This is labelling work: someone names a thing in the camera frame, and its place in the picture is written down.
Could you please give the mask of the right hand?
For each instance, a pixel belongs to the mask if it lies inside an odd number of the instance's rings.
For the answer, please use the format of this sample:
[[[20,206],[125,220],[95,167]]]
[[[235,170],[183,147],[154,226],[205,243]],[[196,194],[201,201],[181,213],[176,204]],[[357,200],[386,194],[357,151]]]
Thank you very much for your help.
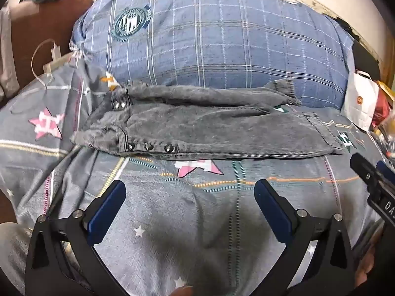
[[[379,240],[379,236],[374,237],[370,240],[368,250],[359,262],[357,271],[355,273],[356,287],[359,287],[361,284],[365,283],[368,280],[368,273],[373,269],[374,266],[375,246],[377,245],[377,242]]]

